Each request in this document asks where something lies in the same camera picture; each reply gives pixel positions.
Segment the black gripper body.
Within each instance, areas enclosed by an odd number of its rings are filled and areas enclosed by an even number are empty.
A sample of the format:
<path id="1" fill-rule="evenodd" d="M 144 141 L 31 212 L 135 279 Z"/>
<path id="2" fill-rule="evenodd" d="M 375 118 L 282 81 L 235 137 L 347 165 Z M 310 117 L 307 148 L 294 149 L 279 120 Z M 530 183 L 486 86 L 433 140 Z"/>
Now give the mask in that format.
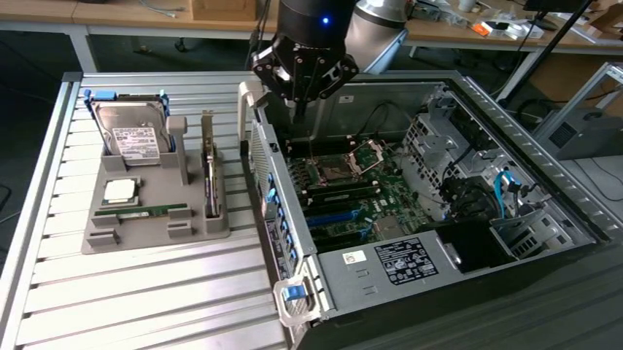
<path id="1" fill-rule="evenodd" d="M 355 11 L 354 1 L 281 1 L 275 54 L 294 61 L 295 54 L 341 60 L 346 56 L 346 36 Z"/>

